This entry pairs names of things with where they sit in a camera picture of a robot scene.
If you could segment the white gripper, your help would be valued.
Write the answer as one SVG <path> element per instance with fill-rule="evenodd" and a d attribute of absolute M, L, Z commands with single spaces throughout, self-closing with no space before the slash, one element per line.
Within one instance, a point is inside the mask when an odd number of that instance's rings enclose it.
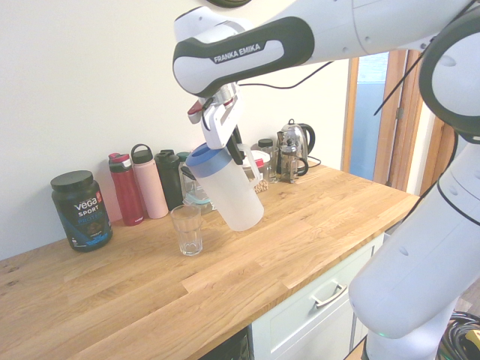
<path fill-rule="evenodd" d="M 204 106 L 202 132 L 210 149 L 222 149 L 229 140 L 229 153 L 237 165 L 242 165 L 245 153 L 239 148 L 242 138 L 237 127 L 244 110 L 238 83 L 229 83 L 211 97 L 201 100 Z"/>

